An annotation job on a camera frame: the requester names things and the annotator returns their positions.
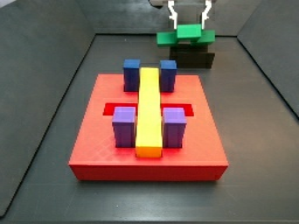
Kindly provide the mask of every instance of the red base block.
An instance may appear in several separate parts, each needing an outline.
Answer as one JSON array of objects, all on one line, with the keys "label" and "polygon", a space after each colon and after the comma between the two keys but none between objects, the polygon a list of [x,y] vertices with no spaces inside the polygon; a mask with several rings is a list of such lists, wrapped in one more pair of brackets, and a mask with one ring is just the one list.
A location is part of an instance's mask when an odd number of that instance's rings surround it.
[{"label": "red base block", "polygon": [[79,180],[217,180],[228,160],[212,120],[198,77],[177,75],[173,93],[161,94],[162,105],[190,105],[181,149],[162,149],[161,158],[138,158],[134,149],[116,148],[113,105],[137,103],[137,93],[124,92],[122,75],[101,74],[89,98],[69,168]]}]

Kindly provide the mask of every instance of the block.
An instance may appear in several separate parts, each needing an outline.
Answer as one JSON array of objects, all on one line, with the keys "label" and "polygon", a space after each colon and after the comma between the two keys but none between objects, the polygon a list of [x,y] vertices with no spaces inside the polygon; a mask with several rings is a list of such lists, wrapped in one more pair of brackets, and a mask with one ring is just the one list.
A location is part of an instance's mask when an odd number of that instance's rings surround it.
[{"label": "block", "polygon": [[174,60],[160,61],[160,92],[170,93],[173,91],[176,75],[176,62]]},{"label": "block", "polygon": [[140,59],[125,59],[124,61],[124,91],[137,92]]},{"label": "block", "polygon": [[214,52],[180,51],[169,55],[169,60],[176,61],[178,68],[210,68]]},{"label": "block", "polygon": [[186,120],[182,108],[162,109],[162,147],[181,148]]},{"label": "block", "polygon": [[112,125],[114,131],[116,147],[133,148],[136,145],[136,108],[116,107]]},{"label": "block", "polygon": [[176,46],[176,32],[157,32],[156,33],[156,44],[157,46]]},{"label": "block", "polygon": [[228,168],[220,136],[197,75],[176,75],[174,92],[161,93],[162,105],[190,105],[193,116],[180,149],[162,149],[161,158],[136,157],[132,148],[116,148],[112,116],[101,115],[108,101],[137,103],[137,93],[122,89],[124,77],[101,74],[87,101],[69,168],[78,180],[214,181]]},{"label": "block", "polygon": [[178,24],[176,28],[177,40],[196,40],[201,37],[200,24]]},{"label": "block", "polygon": [[138,158],[160,158],[162,132],[157,68],[140,69],[136,119],[134,154]]},{"label": "block", "polygon": [[214,31],[201,31],[200,38],[190,42],[192,46],[206,46],[214,42]]}]

